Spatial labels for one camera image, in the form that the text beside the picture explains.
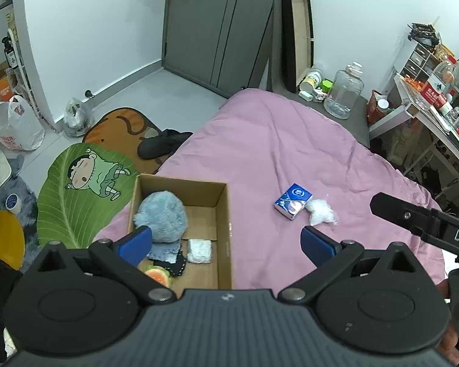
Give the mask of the person's right hand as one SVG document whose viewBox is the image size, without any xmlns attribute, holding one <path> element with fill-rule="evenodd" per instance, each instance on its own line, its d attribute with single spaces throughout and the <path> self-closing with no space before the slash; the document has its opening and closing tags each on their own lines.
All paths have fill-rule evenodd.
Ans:
<svg viewBox="0 0 459 367">
<path fill-rule="evenodd" d="M 448 279 L 444 279 L 436 287 L 444 299 L 450 299 L 450 284 Z M 437 346 L 437 350 L 454 366 L 459 364 L 459 350 L 457 349 L 458 340 L 459 335 L 453 323 L 450 322 L 444 332 L 441 342 Z"/>
</svg>

